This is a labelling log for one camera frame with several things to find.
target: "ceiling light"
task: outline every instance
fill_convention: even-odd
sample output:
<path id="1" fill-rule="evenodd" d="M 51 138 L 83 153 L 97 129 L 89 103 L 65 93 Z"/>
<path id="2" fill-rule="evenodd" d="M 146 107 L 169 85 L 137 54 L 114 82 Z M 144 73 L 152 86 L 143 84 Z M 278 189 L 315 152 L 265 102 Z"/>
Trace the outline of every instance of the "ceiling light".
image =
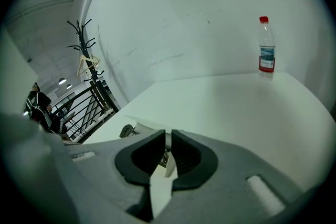
<path id="1" fill-rule="evenodd" d="M 65 78 L 60 78 L 59 81 L 58 81 L 58 84 L 61 85 L 61 84 L 63 84 L 66 81 L 67 80 Z"/>

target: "red bottle cap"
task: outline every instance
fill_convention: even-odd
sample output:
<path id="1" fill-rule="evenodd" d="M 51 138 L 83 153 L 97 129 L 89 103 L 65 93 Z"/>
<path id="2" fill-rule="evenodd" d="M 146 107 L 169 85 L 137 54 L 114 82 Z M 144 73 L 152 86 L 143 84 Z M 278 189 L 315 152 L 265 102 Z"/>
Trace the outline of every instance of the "red bottle cap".
<path id="1" fill-rule="evenodd" d="M 261 17 L 259 18 L 259 20 L 260 20 L 260 22 L 261 22 L 262 24 L 266 24 L 266 23 L 268 23 L 268 17 L 267 17 L 267 16 L 261 16 Z"/>

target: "coat rack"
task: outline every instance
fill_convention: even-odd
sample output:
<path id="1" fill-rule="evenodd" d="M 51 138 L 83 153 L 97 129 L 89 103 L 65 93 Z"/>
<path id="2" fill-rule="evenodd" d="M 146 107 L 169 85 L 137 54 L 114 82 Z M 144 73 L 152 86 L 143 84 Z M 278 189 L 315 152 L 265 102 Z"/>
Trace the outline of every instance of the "coat rack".
<path id="1" fill-rule="evenodd" d="M 79 44 L 80 44 L 80 46 L 73 45 L 73 46 L 67 46 L 67 48 L 73 47 L 75 50 L 80 50 L 87 59 L 90 59 L 88 48 L 91 48 L 94 44 L 96 44 L 96 42 L 93 42 L 90 46 L 88 46 L 88 44 L 91 41 L 93 41 L 95 38 L 90 39 L 88 42 L 85 42 L 85 40 L 84 40 L 83 30 L 84 30 L 85 26 L 89 22 L 91 22 L 91 20 L 92 19 L 89 19 L 82 26 L 79 26 L 78 20 L 76 22 L 77 26 L 75 26 L 71 22 L 67 21 L 67 23 L 70 24 L 76 30 L 76 34 L 78 35 Z M 113 101 L 111 100 L 111 98 L 107 94 L 107 92 L 106 92 L 104 86 L 102 85 L 101 81 L 98 80 L 98 76 L 101 75 L 101 74 L 103 74 L 104 71 L 102 73 L 98 74 L 98 72 L 95 70 L 94 63 L 92 63 L 89 60 L 86 60 L 86 63 L 88 65 L 88 67 L 89 67 L 88 69 L 90 70 L 91 75 L 92 75 L 90 80 L 92 80 L 93 83 L 97 86 L 97 89 L 99 90 L 100 94 L 102 95 L 102 97 L 104 98 L 104 100 L 106 101 L 106 103 L 108 104 L 108 106 L 111 107 L 111 108 L 113 108 L 113 110 L 117 113 L 119 111 L 119 109 L 116 107 L 116 105 L 113 103 Z"/>

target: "ceiling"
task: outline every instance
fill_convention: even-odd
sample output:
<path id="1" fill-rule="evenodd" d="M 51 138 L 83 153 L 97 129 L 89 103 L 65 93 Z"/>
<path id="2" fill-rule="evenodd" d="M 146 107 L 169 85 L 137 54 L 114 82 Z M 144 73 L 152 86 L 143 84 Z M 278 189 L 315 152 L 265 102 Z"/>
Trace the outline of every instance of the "ceiling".
<path id="1" fill-rule="evenodd" d="M 74 0 L 14 0 L 5 26 L 14 43 L 38 74 L 41 91 L 48 94 L 59 88 L 63 95 L 67 84 L 81 83 L 77 77 L 78 52 L 66 46 L 77 44 L 75 30 L 67 24 Z M 58 85 L 64 77 L 67 82 Z"/>

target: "white wall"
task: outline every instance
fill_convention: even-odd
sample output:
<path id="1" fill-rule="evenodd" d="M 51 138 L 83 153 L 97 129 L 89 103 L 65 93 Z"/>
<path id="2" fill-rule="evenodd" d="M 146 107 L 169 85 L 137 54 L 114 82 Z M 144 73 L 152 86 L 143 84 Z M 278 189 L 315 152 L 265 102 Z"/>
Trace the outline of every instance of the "white wall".
<path id="1" fill-rule="evenodd" d="M 37 75 L 4 28 L 0 29 L 0 70 L 0 112 L 22 114 Z"/>
<path id="2" fill-rule="evenodd" d="M 323 0 L 92 0 L 93 53 L 121 106 L 152 83 L 256 72 L 259 16 L 274 31 L 276 70 L 331 109 L 334 25 Z"/>

